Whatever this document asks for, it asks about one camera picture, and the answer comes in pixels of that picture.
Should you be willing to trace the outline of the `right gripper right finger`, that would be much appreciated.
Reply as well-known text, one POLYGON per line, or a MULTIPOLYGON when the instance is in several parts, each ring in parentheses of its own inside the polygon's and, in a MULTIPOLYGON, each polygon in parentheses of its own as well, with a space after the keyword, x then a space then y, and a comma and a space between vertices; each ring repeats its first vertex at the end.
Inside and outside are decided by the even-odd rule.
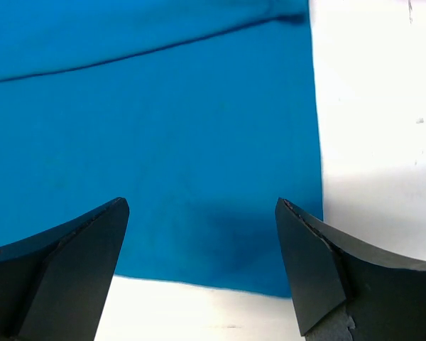
POLYGON ((306 340, 426 340, 426 261, 364 242, 284 199, 275 220, 306 340))

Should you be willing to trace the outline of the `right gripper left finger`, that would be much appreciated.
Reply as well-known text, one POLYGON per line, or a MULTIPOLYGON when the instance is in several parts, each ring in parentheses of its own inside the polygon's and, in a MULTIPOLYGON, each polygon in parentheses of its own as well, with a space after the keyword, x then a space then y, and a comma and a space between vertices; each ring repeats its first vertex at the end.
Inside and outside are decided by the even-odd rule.
POLYGON ((0 340, 93 340, 128 220, 118 197, 0 247, 0 340))

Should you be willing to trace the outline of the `blue polo shirt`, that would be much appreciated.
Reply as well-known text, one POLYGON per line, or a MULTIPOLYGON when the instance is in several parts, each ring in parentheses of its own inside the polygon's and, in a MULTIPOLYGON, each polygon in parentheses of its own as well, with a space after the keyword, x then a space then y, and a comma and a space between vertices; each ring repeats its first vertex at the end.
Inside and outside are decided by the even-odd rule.
POLYGON ((0 1, 0 246, 115 197, 116 272, 288 297, 322 215, 307 1, 0 1))

